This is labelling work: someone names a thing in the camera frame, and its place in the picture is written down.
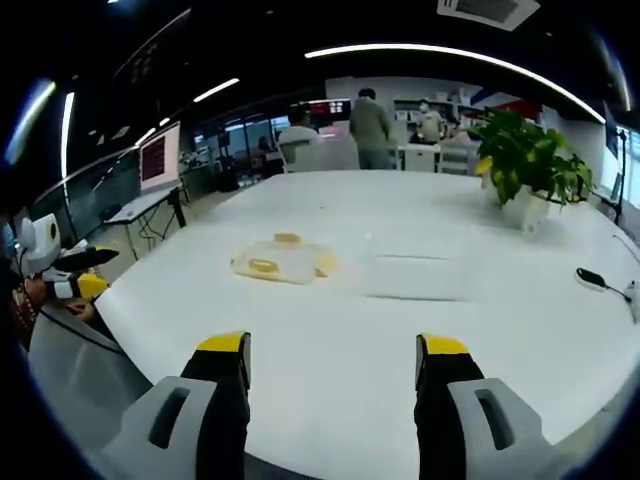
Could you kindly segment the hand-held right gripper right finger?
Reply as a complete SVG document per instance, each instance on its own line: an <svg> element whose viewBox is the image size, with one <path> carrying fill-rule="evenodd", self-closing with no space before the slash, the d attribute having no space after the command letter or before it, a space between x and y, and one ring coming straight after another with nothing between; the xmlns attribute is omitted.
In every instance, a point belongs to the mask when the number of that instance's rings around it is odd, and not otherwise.
<svg viewBox="0 0 640 480"><path fill-rule="evenodd" d="M484 376L460 341L416 336L414 423L421 479L545 479L556 452L538 413Z"/></svg>

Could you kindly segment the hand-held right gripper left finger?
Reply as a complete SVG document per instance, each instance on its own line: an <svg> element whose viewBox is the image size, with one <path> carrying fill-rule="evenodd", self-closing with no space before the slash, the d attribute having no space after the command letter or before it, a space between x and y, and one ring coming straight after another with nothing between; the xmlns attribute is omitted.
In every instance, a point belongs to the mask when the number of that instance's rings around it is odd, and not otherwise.
<svg viewBox="0 0 640 480"><path fill-rule="evenodd" d="M97 453L104 479L243 479L250 421L251 334L214 335L179 376L168 376L124 414Z"/></svg>

